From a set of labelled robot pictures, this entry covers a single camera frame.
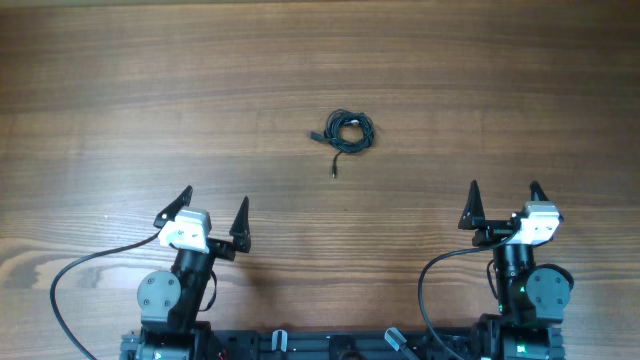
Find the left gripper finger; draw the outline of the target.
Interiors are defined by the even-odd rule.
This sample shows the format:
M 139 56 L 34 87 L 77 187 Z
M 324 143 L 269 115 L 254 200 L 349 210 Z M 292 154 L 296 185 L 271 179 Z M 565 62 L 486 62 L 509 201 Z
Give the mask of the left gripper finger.
M 162 229 L 167 222 L 174 221 L 178 212 L 183 207 L 190 205 L 192 194 L 193 187 L 188 185 L 176 199 L 156 215 L 153 226 Z
M 236 251 L 249 253 L 251 249 L 251 233 L 249 227 L 249 198 L 244 197 L 234 222 L 229 230 Z

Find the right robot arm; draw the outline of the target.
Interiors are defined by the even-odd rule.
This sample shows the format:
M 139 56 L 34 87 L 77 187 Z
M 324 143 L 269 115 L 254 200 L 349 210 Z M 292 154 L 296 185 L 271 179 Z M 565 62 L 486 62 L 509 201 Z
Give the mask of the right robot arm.
M 458 228 L 475 232 L 475 250 L 493 252 L 497 315 L 484 314 L 470 332 L 474 359 L 560 360 L 566 357 L 559 325 L 574 287 L 572 275 L 554 264 L 538 265 L 534 249 L 553 240 L 563 222 L 538 182 L 531 199 L 508 220 L 485 217 L 479 186 L 470 184 Z

